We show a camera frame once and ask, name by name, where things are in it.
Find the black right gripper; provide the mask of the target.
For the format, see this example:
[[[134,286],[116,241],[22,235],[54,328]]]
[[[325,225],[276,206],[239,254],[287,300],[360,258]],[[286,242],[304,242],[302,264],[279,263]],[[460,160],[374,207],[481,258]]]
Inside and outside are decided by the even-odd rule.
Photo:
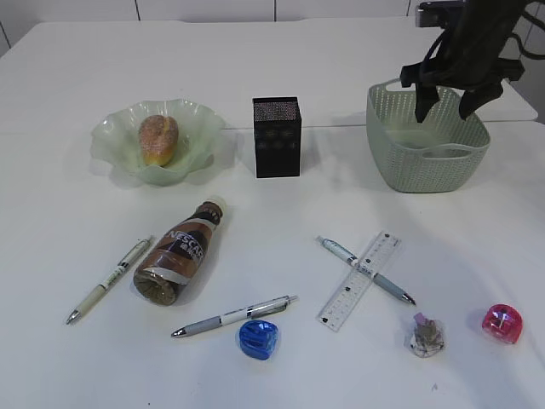
[[[460,118],[465,120],[502,95],[500,81],[517,81],[525,72],[519,60],[500,56],[525,11],[525,3],[464,2],[459,21],[441,28],[423,60],[401,70],[401,84],[416,85],[415,116],[419,124],[439,101],[436,86],[465,90],[458,107]]]

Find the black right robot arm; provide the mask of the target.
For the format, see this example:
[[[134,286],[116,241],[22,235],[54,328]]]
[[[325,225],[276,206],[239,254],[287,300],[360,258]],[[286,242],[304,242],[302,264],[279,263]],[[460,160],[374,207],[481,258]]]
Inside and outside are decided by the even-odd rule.
[[[404,88],[416,87],[417,122],[423,122],[439,101],[439,86],[463,92],[458,112],[465,119],[502,95],[503,79],[519,80],[525,72],[522,63],[500,56],[510,38],[523,56],[544,58],[526,50],[513,31],[521,18],[544,28],[543,21],[526,11],[529,4],[517,0],[427,1],[416,7],[416,26],[442,29],[423,60],[403,66],[399,76]]]

